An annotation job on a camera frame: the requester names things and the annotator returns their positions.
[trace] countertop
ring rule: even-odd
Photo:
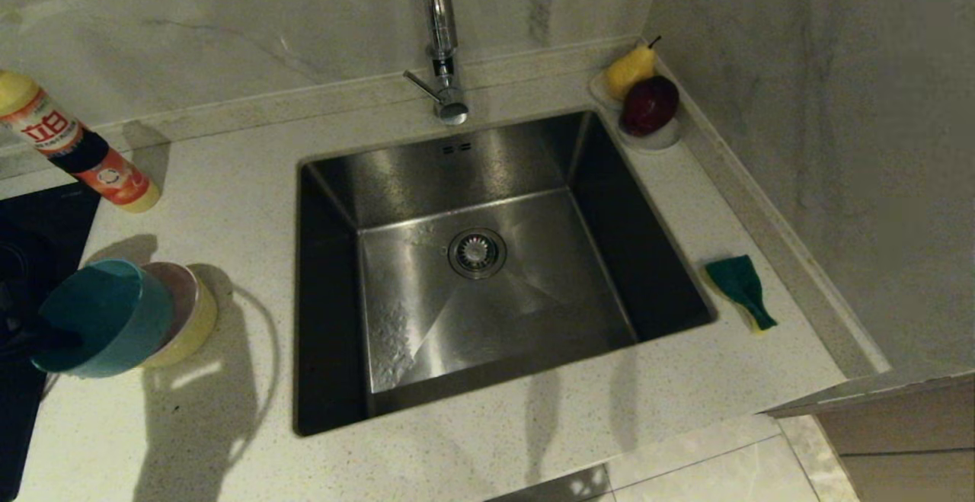
[[[594,74],[473,89],[472,117],[453,132],[595,109],[587,91]],[[682,130],[700,128],[685,117]],[[410,99],[136,150],[163,199],[142,215],[102,203],[85,257],[199,265],[219,302],[217,329],[177,366],[56,380],[18,500],[483,500],[846,380],[680,143],[659,155],[625,155],[716,312],[714,324],[297,436],[297,168],[447,133],[428,101]],[[0,181],[0,194],[67,180],[56,170],[22,175]],[[780,322],[760,336],[702,277],[707,262],[744,253]]]

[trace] white tile floor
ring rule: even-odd
[[[859,502],[839,460],[820,437],[812,418],[783,429],[765,415],[743,416],[640,447],[498,501]],[[824,484],[823,478],[829,481]]]

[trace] stainless steel sink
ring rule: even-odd
[[[296,430],[706,324],[592,113],[300,170]]]

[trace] marble backsplash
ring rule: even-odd
[[[894,370],[975,368],[975,0],[654,0],[658,47]]]
[[[453,0],[460,60],[637,36],[651,0]],[[0,66],[100,125],[424,68],[420,0],[0,0]],[[11,145],[0,135],[0,148]]]

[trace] faucet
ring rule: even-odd
[[[453,6],[450,0],[424,0],[424,14],[430,30],[427,56],[433,63],[436,88],[418,78],[413,72],[403,72],[404,78],[414,83],[435,102],[436,117],[448,125],[459,125],[467,120],[470,110],[464,104],[464,91],[460,88],[453,55],[457,52],[457,33],[453,27]]]

